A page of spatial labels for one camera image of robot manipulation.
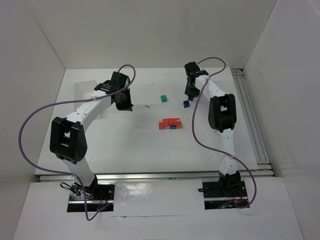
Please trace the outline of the red wood block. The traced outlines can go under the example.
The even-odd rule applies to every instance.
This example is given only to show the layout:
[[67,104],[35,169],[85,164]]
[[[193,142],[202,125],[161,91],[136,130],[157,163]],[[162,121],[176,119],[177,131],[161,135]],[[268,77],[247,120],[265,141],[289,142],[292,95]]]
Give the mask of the red wood block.
[[182,124],[181,120],[179,118],[174,119],[174,125],[175,126],[180,126]]
[[159,122],[159,123],[158,123],[158,128],[159,128],[160,130],[164,130],[164,129],[165,129],[165,125],[164,125],[162,122]]

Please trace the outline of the white plastic bin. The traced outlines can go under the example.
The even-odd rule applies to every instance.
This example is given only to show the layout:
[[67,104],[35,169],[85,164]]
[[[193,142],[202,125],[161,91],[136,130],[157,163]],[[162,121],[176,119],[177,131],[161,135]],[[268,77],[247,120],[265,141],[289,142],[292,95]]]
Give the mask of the white plastic bin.
[[89,99],[96,85],[97,85],[97,82],[95,80],[87,80],[87,81],[75,83],[74,99],[75,100]]

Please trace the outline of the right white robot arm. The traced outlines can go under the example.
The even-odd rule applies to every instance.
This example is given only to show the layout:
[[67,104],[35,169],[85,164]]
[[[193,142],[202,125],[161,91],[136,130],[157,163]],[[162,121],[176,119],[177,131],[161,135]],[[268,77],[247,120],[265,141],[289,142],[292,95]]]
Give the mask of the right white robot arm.
[[234,128],[237,122],[236,98],[226,93],[209,78],[206,70],[201,70],[196,62],[184,65],[187,76],[185,94],[189,99],[205,96],[209,100],[208,123],[222,141],[223,157],[219,164],[218,191],[230,197],[241,185],[241,175],[237,161],[233,158]]

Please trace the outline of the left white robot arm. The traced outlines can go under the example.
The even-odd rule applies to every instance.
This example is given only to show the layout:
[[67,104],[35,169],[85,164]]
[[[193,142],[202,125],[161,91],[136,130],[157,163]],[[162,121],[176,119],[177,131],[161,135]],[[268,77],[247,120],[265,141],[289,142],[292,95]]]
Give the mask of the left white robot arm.
[[64,118],[55,117],[51,123],[50,151],[61,159],[74,175],[75,185],[83,185],[92,198],[98,198],[105,190],[98,184],[98,179],[85,158],[88,150],[85,133],[90,124],[112,104],[115,104],[119,111],[133,110],[128,87],[130,83],[127,75],[113,72],[110,80],[94,88],[89,101]]

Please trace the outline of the teal wood block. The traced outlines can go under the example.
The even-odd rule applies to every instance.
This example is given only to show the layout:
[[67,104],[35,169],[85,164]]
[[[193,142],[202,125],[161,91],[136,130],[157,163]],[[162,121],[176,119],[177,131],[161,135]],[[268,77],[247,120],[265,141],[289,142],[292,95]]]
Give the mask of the teal wood block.
[[161,102],[162,102],[162,103],[165,103],[165,102],[167,102],[167,101],[168,101],[168,99],[167,99],[167,96],[166,96],[166,95],[161,95],[161,96],[160,96],[160,100],[161,100]]

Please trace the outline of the aluminium rail front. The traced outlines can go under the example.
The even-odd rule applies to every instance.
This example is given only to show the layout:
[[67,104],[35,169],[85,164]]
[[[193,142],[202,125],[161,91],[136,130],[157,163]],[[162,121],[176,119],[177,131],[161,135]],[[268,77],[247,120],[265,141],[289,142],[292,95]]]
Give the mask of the aluminium rail front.
[[[254,170],[251,172],[254,177],[271,177],[274,176],[272,170]],[[142,173],[142,174],[98,174],[97,179],[100,181],[150,181],[150,180],[178,180],[178,179],[205,179],[218,178],[218,172],[173,172],[173,173]],[[42,175],[39,177],[40,182],[60,182],[72,181],[71,176],[64,175]]]

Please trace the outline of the aluminium rail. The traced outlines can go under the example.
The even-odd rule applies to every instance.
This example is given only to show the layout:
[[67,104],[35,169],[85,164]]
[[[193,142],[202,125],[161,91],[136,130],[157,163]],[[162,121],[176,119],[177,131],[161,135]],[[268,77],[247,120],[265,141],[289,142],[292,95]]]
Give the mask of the aluminium rail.
[[256,114],[249,96],[248,89],[241,69],[232,68],[231,74],[242,107],[245,122],[248,127],[250,140],[253,144],[253,150],[257,162],[257,167],[262,176],[273,176],[274,171],[267,153],[267,149],[262,137],[262,133],[256,118]]
[[[254,170],[251,172],[254,177],[271,177],[274,176],[272,170]],[[98,174],[97,179],[100,181],[150,181],[150,180],[178,180],[178,179],[205,179],[218,178],[218,172],[173,172],[173,173],[142,173],[142,174]],[[40,182],[60,182],[72,181],[71,176],[64,175],[42,175],[39,177]]]

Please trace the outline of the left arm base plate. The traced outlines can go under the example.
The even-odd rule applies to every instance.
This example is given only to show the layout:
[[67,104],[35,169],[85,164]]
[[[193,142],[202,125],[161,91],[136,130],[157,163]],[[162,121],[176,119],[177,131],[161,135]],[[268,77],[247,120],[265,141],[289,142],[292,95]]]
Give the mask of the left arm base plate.
[[[72,183],[71,185],[62,182],[60,187],[69,191],[67,212],[68,213],[84,213],[85,212],[85,197],[81,187]],[[115,184],[101,184],[96,193],[85,192],[87,199],[87,211],[97,212],[113,212],[114,211],[114,196]]]

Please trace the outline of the aluminium rail right side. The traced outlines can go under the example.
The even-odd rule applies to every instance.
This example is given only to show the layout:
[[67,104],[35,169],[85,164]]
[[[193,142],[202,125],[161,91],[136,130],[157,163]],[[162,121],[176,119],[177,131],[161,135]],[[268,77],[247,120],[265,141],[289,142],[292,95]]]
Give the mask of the aluminium rail right side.
[[267,153],[267,149],[262,137],[262,133],[256,118],[256,114],[249,96],[248,89],[241,69],[232,68],[231,74],[242,107],[245,122],[248,127],[250,140],[253,144],[253,150],[257,162],[257,167],[262,176],[273,176],[274,171]]

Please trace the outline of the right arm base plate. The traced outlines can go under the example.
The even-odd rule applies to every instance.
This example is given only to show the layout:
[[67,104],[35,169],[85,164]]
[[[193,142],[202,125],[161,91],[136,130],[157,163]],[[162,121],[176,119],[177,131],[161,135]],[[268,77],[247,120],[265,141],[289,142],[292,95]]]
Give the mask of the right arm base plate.
[[198,192],[203,194],[205,210],[234,209],[245,207],[249,203],[244,181],[241,181],[238,187],[226,192],[223,192],[217,181],[203,182]]

